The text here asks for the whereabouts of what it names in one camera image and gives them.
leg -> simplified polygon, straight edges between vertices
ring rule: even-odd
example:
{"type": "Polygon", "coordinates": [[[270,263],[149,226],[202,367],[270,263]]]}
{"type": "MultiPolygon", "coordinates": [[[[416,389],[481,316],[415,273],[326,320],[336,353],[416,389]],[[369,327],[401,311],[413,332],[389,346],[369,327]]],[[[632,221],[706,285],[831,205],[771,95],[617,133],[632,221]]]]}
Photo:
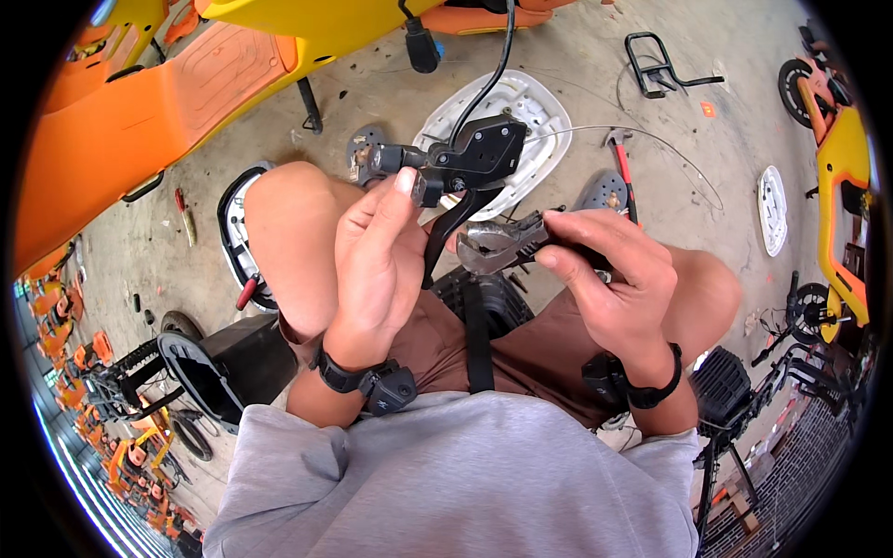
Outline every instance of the leg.
{"type": "Polygon", "coordinates": [[[335,230],[363,191],[308,162],[268,171],[248,189],[251,253],[300,341],[322,333],[338,309],[335,230]]]}
{"type": "MultiPolygon", "coordinates": [[[[679,277],[663,333],[682,349],[683,365],[719,341],[741,298],[734,274],[707,252],[667,246],[679,277]]],[[[573,295],[565,289],[536,319],[493,341],[494,363],[537,396],[558,404],[592,428],[610,418],[583,384],[580,367],[602,351],[586,332],[573,295]]]]}
{"type": "MultiPolygon", "coordinates": [[[[283,334],[304,362],[313,351],[307,342],[329,326],[338,309],[338,219],[362,196],[360,188],[307,162],[264,173],[245,196],[252,254],[276,296],[283,334]]],[[[430,291],[422,291],[389,356],[413,371],[420,393],[467,391],[464,348],[463,324],[430,291]]]]}

wrist strap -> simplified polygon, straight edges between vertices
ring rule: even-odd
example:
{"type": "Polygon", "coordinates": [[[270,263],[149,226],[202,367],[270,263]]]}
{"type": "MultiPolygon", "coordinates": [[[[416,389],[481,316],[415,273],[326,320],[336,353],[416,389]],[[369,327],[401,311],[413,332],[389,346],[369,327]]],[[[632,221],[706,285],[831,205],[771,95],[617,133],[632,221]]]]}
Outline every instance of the wrist strap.
{"type": "Polygon", "coordinates": [[[626,374],[623,375],[622,382],[626,391],[627,399],[630,405],[637,409],[653,409],[666,399],[676,387],[682,378],[682,349],[675,343],[667,343],[672,350],[673,373],[670,383],[666,387],[634,387],[631,385],[626,374]]]}

red hammer handle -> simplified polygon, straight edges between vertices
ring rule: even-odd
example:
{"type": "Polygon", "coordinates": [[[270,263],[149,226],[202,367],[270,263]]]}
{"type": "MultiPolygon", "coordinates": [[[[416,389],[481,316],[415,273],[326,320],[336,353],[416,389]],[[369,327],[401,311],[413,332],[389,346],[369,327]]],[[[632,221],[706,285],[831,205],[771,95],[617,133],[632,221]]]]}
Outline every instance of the red hammer handle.
{"type": "Polygon", "coordinates": [[[248,304],[248,301],[251,300],[251,295],[255,293],[255,288],[257,288],[256,274],[252,275],[251,278],[245,282],[245,286],[242,287],[242,294],[238,296],[238,300],[236,301],[236,310],[245,310],[245,306],[248,304]]]}
{"type": "Polygon", "coordinates": [[[630,166],[626,161],[626,149],[623,149],[623,144],[615,144],[614,146],[617,148],[617,162],[620,164],[620,174],[623,177],[623,181],[627,184],[632,184],[630,166]]]}

pliers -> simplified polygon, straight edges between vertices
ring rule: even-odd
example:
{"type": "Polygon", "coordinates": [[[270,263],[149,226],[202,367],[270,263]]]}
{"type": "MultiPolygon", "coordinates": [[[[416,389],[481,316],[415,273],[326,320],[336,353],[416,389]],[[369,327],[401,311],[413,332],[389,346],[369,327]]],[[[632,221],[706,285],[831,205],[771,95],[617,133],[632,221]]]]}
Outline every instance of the pliers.
{"type": "Polygon", "coordinates": [[[466,270],[475,275],[489,275],[530,263],[541,247],[552,244],[571,248],[586,258],[594,270],[612,269],[607,258],[592,248],[580,244],[567,245],[549,232],[542,213],[538,211],[514,223],[483,221],[469,224],[467,231],[456,237],[455,253],[466,270]]]}

black brake lever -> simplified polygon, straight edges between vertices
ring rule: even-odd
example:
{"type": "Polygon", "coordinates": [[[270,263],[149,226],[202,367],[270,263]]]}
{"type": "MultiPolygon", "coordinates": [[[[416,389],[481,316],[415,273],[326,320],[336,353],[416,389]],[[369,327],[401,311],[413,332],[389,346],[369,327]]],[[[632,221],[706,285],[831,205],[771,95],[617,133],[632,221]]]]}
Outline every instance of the black brake lever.
{"type": "Polygon", "coordinates": [[[437,207],[444,194],[465,192],[462,200],[431,228],[425,246],[422,288],[433,285],[431,273],[447,238],[496,199],[505,187],[502,179],[514,174],[526,135],[526,124],[499,114],[466,122],[453,147],[437,142],[427,153],[418,147],[398,144],[371,148],[367,160],[373,173],[394,174],[405,166],[419,170],[412,192],[413,202],[419,207],[437,207]]]}

